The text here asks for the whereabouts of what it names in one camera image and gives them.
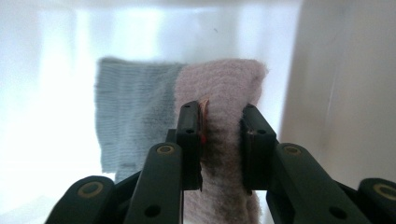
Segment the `white background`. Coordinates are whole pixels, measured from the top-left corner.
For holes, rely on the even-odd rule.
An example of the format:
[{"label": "white background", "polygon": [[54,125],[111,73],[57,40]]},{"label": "white background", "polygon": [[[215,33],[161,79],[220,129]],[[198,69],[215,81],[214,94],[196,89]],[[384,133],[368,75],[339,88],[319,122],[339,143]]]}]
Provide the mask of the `white background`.
[{"label": "white background", "polygon": [[259,60],[281,142],[352,188],[396,181],[396,2],[182,2],[0,1],[1,223],[42,223],[75,181],[109,175],[94,130],[104,56]]}]

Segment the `pink fabric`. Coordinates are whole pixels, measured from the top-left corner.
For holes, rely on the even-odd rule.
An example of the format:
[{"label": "pink fabric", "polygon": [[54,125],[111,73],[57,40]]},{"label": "pink fabric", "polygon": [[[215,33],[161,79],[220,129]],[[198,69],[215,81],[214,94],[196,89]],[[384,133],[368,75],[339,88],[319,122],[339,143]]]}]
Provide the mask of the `pink fabric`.
[{"label": "pink fabric", "polygon": [[176,83],[176,114],[190,101],[209,98],[207,145],[201,158],[203,191],[185,191],[184,218],[194,223],[259,223],[257,195],[242,184],[239,121],[257,104],[266,73],[253,60],[219,60],[186,66]]}]

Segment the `towel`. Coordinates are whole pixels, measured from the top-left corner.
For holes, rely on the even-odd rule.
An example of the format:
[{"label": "towel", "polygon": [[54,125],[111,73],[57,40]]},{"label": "towel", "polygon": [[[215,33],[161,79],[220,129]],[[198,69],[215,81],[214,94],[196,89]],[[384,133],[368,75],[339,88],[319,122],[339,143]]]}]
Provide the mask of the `towel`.
[{"label": "towel", "polygon": [[149,149],[175,125],[175,82],[182,63],[99,62],[96,134],[104,173],[115,182],[143,168]]},{"label": "towel", "polygon": [[176,115],[187,102],[207,100],[202,192],[185,191],[184,218],[193,223],[259,223],[255,192],[242,183],[239,152],[242,111],[257,104],[266,73],[253,60],[219,60],[184,67],[176,83]]}]

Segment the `gray surface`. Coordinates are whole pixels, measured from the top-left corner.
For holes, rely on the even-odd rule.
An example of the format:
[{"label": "gray surface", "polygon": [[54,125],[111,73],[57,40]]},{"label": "gray surface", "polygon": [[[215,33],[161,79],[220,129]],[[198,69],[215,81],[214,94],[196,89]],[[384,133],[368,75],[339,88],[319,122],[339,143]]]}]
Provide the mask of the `gray surface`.
[{"label": "gray surface", "polygon": [[180,63],[99,62],[96,132],[105,173],[116,182],[142,169],[148,150],[175,126],[174,87]]}]

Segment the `screw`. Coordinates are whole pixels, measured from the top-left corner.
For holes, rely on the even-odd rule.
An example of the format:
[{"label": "screw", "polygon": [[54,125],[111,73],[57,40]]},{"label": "screw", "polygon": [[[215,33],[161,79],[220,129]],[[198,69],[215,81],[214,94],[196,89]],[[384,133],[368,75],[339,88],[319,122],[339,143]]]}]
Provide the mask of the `screw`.
[{"label": "screw", "polygon": [[157,148],[157,152],[159,154],[172,154],[174,153],[175,148],[171,147],[171,146],[161,146],[159,148]]},{"label": "screw", "polygon": [[103,189],[103,184],[98,181],[86,183],[78,189],[78,196],[81,198],[92,198],[98,195]]},{"label": "screw", "polygon": [[373,189],[375,192],[379,195],[381,195],[384,198],[387,198],[392,201],[396,201],[396,189],[382,183],[375,184],[373,186]]},{"label": "screw", "polygon": [[301,150],[297,147],[285,146],[285,147],[283,147],[283,149],[285,150],[285,152],[287,154],[292,155],[292,156],[299,156],[301,154]]}]

